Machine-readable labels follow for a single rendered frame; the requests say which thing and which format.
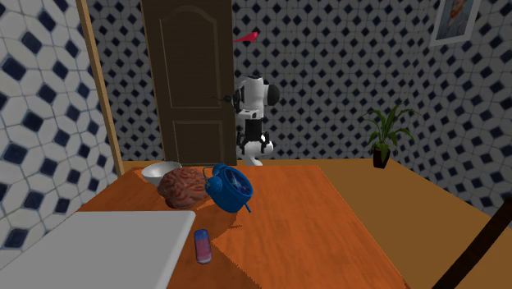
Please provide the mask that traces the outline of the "pink brain model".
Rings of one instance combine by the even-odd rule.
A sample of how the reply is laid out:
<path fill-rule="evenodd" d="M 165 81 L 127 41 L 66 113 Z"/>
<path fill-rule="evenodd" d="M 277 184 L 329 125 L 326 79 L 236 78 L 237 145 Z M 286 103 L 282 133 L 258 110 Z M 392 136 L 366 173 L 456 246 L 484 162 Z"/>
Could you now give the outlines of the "pink brain model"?
<path fill-rule="evenodd" d="M 208 198 L 203 173 L 193 167 L 172 170 L 164 175 L 158 193 L 172 209 L 189 209 Z"/>

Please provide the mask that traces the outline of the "light wooden frame post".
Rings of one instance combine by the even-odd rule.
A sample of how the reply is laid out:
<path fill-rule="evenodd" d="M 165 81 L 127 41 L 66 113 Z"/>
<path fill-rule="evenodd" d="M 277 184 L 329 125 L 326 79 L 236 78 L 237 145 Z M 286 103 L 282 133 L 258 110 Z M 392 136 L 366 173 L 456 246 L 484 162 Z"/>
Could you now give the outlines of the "light wooden frame post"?
<path fill-rule="evenodd" d="M 94 82 L 98 92 L 98 101 L 101 107 L 103 120 L 107 132 L 109 145 L 112 151 L 113 163 L 116 169 L 116 174 L 121 177 L 125 170 L 123 167 L 121 152 L 117 140 L 117 133 L 112 118 L 112 110 L 110 107 L 105 80 L 98 56 L 97 45 L 94 37 L 94 30 L 92 28 L 89 8 L 86 0 L 75 0 L 78 14 L 80 17 L 80 24 L 84 34 L 85 44 L 89 56 L 89 62 L 94 77 Z"/>

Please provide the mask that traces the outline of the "green potted plant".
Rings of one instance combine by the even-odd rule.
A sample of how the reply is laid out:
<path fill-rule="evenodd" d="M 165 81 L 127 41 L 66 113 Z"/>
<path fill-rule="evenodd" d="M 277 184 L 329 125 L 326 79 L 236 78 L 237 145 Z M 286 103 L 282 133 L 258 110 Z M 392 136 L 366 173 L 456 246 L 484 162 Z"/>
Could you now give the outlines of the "green potted plant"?
<path fill-rule="evenodd" d="M 371 145 L 370 150 L 373 152 L 373 166 L 375 168 L 384 169 L 386 167 L 392 155 L 392 150 L 398 145 L 398 134 L 406 134 L 412 141 L 414 141 L 414 137 L 409 129 L 400 127 L 394 130 L 393 127 L 402 115 L 407 113 L 415 113 L 419 115 L 419 112 L 410 108 L 397 112 L 400 106 L 400 103 L 396 104 L 386 117 L 380 110 L 376 109 L 368 110 L 364 114 L 364 116 L 371 114 L 377 115 L 377 120 L 364 118 L 365 121 L 371 122 L 376 127 L 376 130 L 368 139 L 368 144 Z"/>

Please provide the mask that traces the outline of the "dark brown door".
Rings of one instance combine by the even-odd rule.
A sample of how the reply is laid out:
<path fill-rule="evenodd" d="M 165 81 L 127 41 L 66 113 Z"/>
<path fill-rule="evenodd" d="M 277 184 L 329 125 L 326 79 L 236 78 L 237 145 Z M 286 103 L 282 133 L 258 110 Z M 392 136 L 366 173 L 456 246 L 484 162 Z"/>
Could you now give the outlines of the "dark brown door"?
<path fill-rule="evenodd" d="M 164 158 L 234 165 L 231 0 L 140 0 Z"/>

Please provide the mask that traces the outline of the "pink and blue small bar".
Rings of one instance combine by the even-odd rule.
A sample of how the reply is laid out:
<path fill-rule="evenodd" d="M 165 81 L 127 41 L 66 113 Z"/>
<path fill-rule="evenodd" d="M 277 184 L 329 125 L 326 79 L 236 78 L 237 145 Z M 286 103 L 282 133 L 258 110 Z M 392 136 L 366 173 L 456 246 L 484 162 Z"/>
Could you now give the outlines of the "pink and blue small bar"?
<path fill-rule="evenodd" d="M 199 264 L 208 264 L 212 260 L 211 242 L 206 229 L 194 232 L 194 248 L 196 260 Z"/>

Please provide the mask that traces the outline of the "framed wall portrait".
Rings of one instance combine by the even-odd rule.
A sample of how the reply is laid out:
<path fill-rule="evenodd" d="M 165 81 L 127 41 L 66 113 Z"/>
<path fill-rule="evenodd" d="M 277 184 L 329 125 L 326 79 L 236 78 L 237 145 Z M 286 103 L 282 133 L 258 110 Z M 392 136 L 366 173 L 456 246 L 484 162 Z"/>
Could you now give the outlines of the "framed wall portrait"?
<path fill-rule="evenodd" d="M 430 45 L 470 39 L 482 0 L 440 0 Z"/>

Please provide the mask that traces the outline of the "blue alarm clock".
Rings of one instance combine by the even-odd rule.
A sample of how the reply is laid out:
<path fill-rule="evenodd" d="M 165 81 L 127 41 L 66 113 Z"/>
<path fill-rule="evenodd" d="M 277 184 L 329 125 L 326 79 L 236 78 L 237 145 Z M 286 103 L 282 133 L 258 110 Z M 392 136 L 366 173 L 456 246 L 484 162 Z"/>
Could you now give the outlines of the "blue alarm clock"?
<path fill-rule="evenodd" d="M 222 210 L 228 213 L 237 213 L 243 207 L 248 212 L 248 205 L 253 195 L 253 187 L 248 178 L 239 170 L 218 163 L 203 168 L 205 191 Z"/>

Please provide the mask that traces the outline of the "dark brown wooden bar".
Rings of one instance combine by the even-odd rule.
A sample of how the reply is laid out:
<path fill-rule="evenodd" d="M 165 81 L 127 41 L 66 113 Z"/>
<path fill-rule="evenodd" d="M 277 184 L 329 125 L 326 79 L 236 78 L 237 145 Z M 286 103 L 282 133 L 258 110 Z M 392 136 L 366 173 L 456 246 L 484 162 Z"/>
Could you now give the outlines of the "dark brown wooden bar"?
<path fill-rule="evenodd" d="M 512 194 L 477 234 L 461 256 L 448 268 L 432 289 L 455 289 L 488 252 L 512 222 Z"/>

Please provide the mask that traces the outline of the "white bowl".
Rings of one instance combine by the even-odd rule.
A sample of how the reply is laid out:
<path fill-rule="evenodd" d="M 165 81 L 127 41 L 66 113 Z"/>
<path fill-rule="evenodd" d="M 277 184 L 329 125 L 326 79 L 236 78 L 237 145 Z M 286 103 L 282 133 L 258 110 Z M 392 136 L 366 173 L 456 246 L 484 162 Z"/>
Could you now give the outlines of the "white bowl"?
<path fill-rule="evenodd" d="M 154 163 L 145 167 L 141 171 L 141 175 L 147 182 L 158 187 L 161 180 L 167 173 L 178 168 L 182 168 L 182 165 L 178 162 L 166 161 Z"/>

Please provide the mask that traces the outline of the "grey rounded flat box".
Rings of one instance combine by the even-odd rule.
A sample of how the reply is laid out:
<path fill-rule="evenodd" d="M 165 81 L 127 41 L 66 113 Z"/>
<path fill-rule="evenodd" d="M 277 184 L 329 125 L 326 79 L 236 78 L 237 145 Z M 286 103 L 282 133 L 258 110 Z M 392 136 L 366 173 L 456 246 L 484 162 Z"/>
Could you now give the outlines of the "grey rounded flat box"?
<path fill-rule="evenodd" d="M 194 218 L 74 213 L 0 270 L 0 289 L 166 289 Z"/>

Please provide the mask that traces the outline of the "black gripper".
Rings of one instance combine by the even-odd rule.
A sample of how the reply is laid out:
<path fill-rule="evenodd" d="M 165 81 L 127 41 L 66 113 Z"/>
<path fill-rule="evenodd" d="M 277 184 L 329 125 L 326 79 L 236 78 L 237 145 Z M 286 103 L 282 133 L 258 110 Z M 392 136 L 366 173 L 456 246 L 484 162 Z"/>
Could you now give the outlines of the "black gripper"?
<path fill-rule="evenodd" d="M 245 152 L 244 138 L 247 141 L 261 140 L 261 153 L 270 154 L 273 151 L 273 143 L 269 139 L 268 133 L 262 132 L 262 119 L 246 119 L 245 134 L 238 133 L 236 135 L 236 146 L 239 154 Z"/>

